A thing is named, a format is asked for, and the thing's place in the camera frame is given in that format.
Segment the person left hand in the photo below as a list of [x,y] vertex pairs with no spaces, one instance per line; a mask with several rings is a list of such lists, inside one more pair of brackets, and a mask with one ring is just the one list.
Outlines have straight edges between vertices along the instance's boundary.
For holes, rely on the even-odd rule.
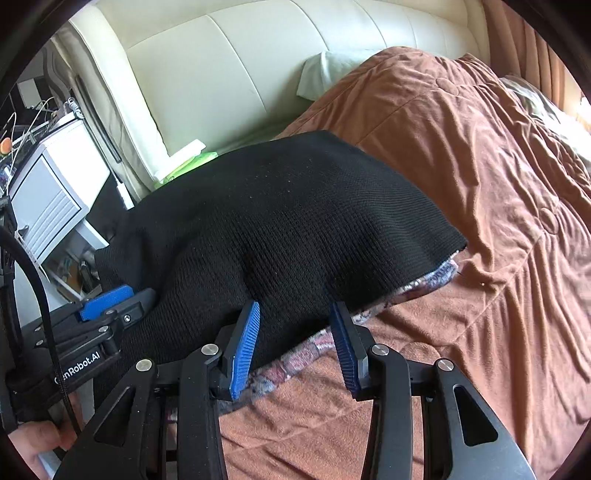
[[52,407],[52,412],[61,416],[57,423],[53,420],[27,422],[8,434],[16,451],[38,479],[52,478],[41,455],[57,448],[69,450],[78,436],[62,401]]

